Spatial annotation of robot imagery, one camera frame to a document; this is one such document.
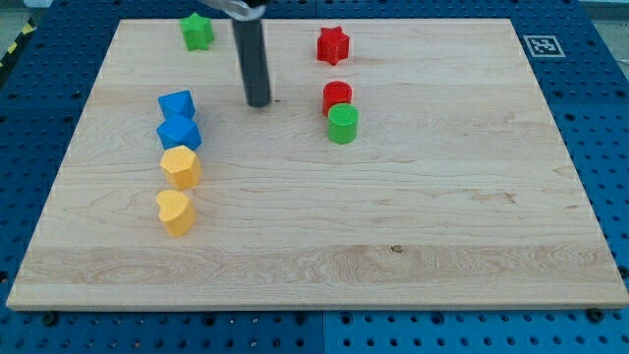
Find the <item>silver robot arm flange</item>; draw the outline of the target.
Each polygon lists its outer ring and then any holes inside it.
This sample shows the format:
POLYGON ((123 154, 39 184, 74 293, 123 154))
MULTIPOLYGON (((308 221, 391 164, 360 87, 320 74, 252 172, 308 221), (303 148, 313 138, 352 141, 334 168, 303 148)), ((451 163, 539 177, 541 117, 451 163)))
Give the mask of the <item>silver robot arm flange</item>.
POLYGON ((262 17, 268 0, 198 0, 203 5, 224 12, 233 20, 249 22, 262 17))

